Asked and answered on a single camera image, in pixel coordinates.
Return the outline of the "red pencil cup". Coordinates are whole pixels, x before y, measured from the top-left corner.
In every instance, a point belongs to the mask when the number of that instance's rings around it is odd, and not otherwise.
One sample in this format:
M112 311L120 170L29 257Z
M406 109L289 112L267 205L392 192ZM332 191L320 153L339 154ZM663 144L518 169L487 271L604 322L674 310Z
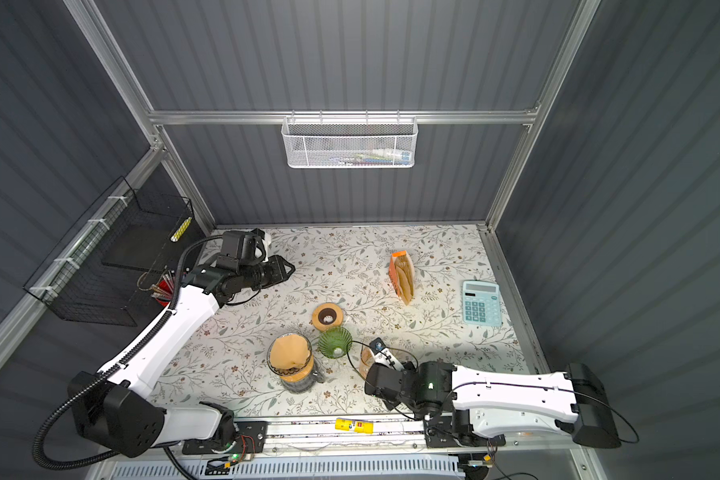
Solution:
M170 304L173 298L175 283L170 270L160 274L158 279L148 288L151 296L163 307Z

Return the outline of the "wooden dripper ring base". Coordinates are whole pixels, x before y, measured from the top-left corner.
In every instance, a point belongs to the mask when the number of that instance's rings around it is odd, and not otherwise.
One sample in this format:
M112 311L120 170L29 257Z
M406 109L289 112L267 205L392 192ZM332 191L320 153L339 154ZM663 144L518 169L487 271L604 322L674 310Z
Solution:
M313 374L314 368L315 368L314 362L310 362L307 365L305 365L303 368L298 370L297 372L286 374L286 375L280 375L279 378L283 382L286 382L289 384L297 384L297 383L302 382L305 379L309 378Z

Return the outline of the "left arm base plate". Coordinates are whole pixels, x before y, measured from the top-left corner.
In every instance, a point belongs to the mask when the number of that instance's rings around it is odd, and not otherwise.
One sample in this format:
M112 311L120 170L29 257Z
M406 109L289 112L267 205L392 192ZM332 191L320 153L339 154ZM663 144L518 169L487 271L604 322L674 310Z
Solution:
M269 424L265 421L235 421L206 440L187 440L184 455L255 455L263 452Z

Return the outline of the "white mesh wall basket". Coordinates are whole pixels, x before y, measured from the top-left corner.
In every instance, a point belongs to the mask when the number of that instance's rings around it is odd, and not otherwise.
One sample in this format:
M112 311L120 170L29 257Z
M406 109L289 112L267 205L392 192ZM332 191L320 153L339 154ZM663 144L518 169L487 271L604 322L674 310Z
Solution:
M404 169L415 164L419 126L413 118L282 122L287 164L295 169Z

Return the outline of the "green glass dripper cone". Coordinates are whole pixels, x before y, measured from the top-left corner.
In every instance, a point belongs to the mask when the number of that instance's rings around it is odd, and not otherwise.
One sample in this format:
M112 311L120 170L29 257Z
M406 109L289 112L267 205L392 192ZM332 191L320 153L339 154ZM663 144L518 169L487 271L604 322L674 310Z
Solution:
M320 334L318 350L326 358L338 359L348 353L352 341L352 335L346 328L336 326Z

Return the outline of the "clear grey glass carafe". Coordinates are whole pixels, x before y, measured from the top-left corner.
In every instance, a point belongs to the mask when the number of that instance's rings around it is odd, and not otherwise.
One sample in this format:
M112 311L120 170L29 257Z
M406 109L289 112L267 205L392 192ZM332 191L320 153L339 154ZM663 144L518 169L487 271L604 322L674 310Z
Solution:
M291 393L304 393L312 388L313 385L325 382L325 376L319 368L314 368L313 374L302 382L297 384L289 384L281 381L282 386Z

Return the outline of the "amber glass carafe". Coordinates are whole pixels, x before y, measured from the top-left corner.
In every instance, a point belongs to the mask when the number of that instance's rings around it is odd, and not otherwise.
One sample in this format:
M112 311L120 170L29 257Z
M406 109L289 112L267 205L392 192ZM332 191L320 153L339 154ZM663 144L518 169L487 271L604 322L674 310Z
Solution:
M372 351L368 347L363 346L360 353L360 364L357 367L363 379L367 377L368 372L374 363L375 359Z

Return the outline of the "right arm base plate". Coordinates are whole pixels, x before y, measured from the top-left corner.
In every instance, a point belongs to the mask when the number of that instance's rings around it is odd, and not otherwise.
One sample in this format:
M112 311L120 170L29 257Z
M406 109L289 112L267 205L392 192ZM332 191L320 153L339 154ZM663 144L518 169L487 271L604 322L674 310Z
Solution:
M440 416L424 420L425 441L428 448L487 447L490 449L506 445L503 434L483 438L478 436L465 418Z

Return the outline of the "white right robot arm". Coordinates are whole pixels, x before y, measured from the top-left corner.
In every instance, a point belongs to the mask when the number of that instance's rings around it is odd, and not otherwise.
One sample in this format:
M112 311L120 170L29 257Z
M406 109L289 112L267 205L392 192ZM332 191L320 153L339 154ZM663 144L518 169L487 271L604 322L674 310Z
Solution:
M589 448L624 443L603 383L579 363L547 374L487 372L435 361L398 369L375 363L365 377L365 393L390 410L407 407L417 420L449 412L460 437L489 440L524 432L565 434Z

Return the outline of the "yellow marker in basket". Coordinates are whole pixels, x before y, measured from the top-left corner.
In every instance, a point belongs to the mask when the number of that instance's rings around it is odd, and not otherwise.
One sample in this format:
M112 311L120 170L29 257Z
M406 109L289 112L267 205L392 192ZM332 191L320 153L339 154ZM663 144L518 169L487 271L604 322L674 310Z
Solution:
M188 230L189 226L192 223L193 218L191 216L185 218L173 231L173 233L170 236L170 241L172 243L177 243L181 240L184 233Z

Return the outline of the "light blue calculator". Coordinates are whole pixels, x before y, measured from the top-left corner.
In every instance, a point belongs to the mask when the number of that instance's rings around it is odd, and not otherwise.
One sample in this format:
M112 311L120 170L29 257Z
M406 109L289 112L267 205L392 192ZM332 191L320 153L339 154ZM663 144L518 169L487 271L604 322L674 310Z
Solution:
M462 318L469 325L501 327L503 319L499 285L478 280L464 281Z

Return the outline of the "grey glass dripper cone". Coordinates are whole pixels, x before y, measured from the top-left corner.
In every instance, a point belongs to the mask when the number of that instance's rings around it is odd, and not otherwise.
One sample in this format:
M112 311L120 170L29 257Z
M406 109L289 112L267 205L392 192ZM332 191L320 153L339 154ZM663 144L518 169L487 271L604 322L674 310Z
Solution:
M314 354L308 339L297 333L276 338L267 354L270 370L287 381L303 379L314 367Z

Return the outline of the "orange coffee filter pack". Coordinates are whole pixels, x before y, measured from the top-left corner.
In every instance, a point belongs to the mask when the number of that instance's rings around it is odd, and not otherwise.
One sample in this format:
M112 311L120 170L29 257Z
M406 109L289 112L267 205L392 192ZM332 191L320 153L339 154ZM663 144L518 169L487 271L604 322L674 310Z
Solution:
M391 255L389 277L397 296L405 305L409 305L414 297L414 266L407 251L398 251Z

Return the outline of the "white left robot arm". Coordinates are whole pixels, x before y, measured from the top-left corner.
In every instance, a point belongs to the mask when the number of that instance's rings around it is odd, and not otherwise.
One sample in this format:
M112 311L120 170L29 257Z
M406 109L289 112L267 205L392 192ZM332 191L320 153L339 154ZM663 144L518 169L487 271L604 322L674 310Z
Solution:
M221 249L206 262L179 265L167 306L131 344L94 374L79 374L69 385L77 433L127 457L155 446L186 440L209 441L226 450L237 438L234 414L214 403L157 407L148 400L175 355L235 295L252 294L285 282L295 267L270 254L271 236L261 229L229 230Z

